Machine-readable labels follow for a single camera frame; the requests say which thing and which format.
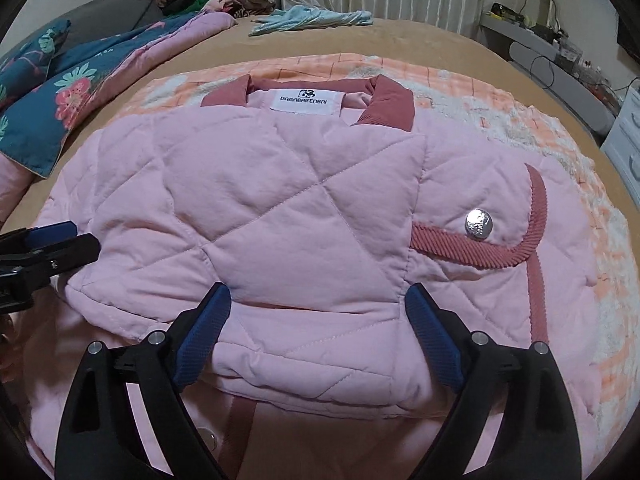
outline clothing label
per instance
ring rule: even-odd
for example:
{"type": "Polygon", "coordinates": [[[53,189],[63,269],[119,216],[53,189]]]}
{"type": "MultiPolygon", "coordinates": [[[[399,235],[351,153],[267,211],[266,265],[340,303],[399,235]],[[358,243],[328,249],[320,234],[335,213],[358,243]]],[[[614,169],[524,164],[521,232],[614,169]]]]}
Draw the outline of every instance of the clothing label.
{"type": "Polygon", "coordinates": [[[340,115],[344,92],[285,88],[276,90],[271,110],[294,114],[340,115]]]}

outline mattress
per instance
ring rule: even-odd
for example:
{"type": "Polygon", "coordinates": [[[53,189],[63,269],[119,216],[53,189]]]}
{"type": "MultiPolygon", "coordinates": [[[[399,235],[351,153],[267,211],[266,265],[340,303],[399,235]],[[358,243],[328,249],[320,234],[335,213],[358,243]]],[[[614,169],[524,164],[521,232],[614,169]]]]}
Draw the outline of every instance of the mattress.
{"type": "Polygon", "coordinates": [[[371,27],[249,38],[251,26],[249,20],[240,20],[237,27],[158,67],[105,106],[78,130],[53,176],[31,187],[3,231],[35,219],[64,162],[84,139],[116,115],[199,104],[198,99],[215,85],[247,72],[275,79],[310,80],[388,73],[410,87],[415,85],[414,91],[420,90],[418,105],[440,108],[461,120],[473,121],[505,142],[556,156],[574,177],[591,212],[600,271],[602,332],[597,361],[603,380],[596,412],[599,434],[594,465],[602,460],[623,431],[640,395],[640,345],[635,336],[640,308],[636,304],[638,272],[633,258],[633,254],[640,254],[640,237],[638,212],[588,133],[495,54],[471,40],[428,25],[376,20],[371,27]],[[359,54],[341,54],[346,52],[359,54]],[[323,57],[305,59],[303,55],[323,57]],[[260,61],[283,56],[294,57],[260,61]],[[178,76],[191,71],[199,72],[178,76]],[[165,79],[149,84],[158,78],[165,79]]]}

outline light blue cloth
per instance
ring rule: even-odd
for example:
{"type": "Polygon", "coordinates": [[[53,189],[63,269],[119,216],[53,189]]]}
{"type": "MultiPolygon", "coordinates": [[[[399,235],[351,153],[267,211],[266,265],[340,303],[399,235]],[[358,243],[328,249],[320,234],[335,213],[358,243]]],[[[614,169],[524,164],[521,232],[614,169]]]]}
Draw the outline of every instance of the light blue cloth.
{"type": "Polygon", "coordinates": [[[260,16],[249,36],[260,36],[279,30],[302,30],[304,28],[338,27],[339,25],[372,25],[373,19],[368,10],[355,12],[333,12],[296,5],[289,10],[274,10],[269,16],[260,16]]]}

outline pink quilted jacket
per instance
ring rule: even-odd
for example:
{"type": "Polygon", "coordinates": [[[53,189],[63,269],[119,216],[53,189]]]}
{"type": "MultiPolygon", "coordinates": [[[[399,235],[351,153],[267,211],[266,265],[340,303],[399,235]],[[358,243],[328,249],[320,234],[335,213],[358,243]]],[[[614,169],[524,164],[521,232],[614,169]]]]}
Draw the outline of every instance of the pink quilted jacket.
{"type": "MultiPolygon", "coordinates": [[[[279,478],[411,472],[451,402],[404,313],[416,282],[499,344],[549,343],[591,461],[595,272],[574,184],[551,157],[414,109],[412,93],[384,76],[246,76],[200,108],[122,118],[66,165],[38,223],[69,219],[103,248],[24,316],[44,462],[87,343],[166,329],[216,281],[231,290],[231,316],[185,399],[233,478],[268,478],[265,461],[279,478]],[[328,115],[271,109],[279,88],[309,86],[344,95],[328,115]],[[493,221],[484,240],[466,231],[476,208],[493,221]],[[227,445],[234,413],[250,430],[239,457],[227,445]]],[[[499,414],[471,467],[486,460],[498,423],[499,414]]]]}

